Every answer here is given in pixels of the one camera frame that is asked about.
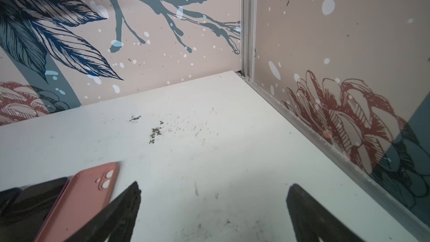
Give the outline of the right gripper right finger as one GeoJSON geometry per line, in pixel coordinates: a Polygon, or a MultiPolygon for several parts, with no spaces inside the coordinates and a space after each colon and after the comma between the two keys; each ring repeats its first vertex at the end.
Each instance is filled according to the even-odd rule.
{"type": "Polygon", "coordinates": [[[286,204],[298,242],[363,242],[298,184],[293,184],[286,204]]]}

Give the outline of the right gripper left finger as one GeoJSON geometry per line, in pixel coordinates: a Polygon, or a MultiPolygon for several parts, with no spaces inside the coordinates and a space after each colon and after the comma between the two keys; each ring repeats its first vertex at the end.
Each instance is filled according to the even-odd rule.
{"type": "Polygon", "coordinates": [[[141,190],[133,182],[100,213],[80,228],[68,242],[129,242],[132,238],[141,190]]]}

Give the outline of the pink phone case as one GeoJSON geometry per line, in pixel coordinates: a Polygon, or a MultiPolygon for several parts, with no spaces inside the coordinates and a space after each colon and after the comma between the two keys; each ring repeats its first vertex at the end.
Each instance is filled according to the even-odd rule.
{"type": "Polygon", "coordinates": [[[78,172],[68,183],[41,228],[37,242],[64,242],[110,202],[119,165],[116,162],[78,172]]]}

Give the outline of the black bare phone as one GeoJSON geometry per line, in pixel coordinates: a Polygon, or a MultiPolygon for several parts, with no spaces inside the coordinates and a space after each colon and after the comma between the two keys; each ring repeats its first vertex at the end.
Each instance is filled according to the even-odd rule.
{"type": "Polygon", "coordinates": [[[1,213],[2,242],[33,242],[68,184],[62,177],[22,189],[16,200],[1,213]]]}

